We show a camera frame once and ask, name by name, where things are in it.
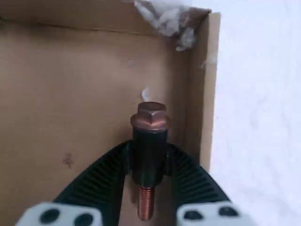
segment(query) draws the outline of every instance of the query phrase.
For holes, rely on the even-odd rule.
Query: copper bolt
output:
[[[151,132],[167,130],[170,119],[166,115],[164,104],[157,102],[142,102],[138,105],[138,113],[131,117],[133,127]]]
[[[152,217],[154,210],[155,188],[139,189],[139,202],[138,202],[138,217],[140,220],[149,220]]]
[[[170,119],[166,115],[164,104],[156,102],[142,102],[138,105],[138,113],[131,117],[133,127],[151,133],[159,133],[167,130]],[[149,220],[154,209],[155,188],[140,187],[138,202],[138,217],[141,220]]]

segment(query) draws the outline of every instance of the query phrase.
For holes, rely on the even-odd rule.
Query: threaded shank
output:
[[[138,217],[140,220],[149,220],[154,210],[155,188],[139,189]]]

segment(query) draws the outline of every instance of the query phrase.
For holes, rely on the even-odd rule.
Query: cardboard box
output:
[[[177,52],[130,1],[0,2],[0,224],[53,200],[80,172],[131,138],[130,116],[150,89],[167,105],[169,141],[209,170],[220,15],[192,9],[192,50]],[[154,217],[136,216],[127,179],[120,225],[171,225],[165,179]]]

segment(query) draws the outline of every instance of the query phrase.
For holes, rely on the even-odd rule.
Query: white wall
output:
[[[301,1],[192,4],[222,14],[211,174],[258,225],[301,225]]]

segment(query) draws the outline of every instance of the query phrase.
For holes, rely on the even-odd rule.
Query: hole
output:
[[[238,216],[237,211],[230,206],[221,207],[218,213],[220,216],[227,216],[227,217],[237,217]]]
[[[195,210],[190,210],[190,211],[185,212],[184,219],[186,219],[186,220],[201,220],[201,219],[203,219],[203,216]]]
[[[89,213],[84,213],[79,216],[74,221],[75,226],[90,226],[93,222],[93,216]]]
[[[58,216],[60,215],[60,211],[58,209],[49,209],[42,213],[40,216],[40,222],[42,224],[51,224],[56,221]]]

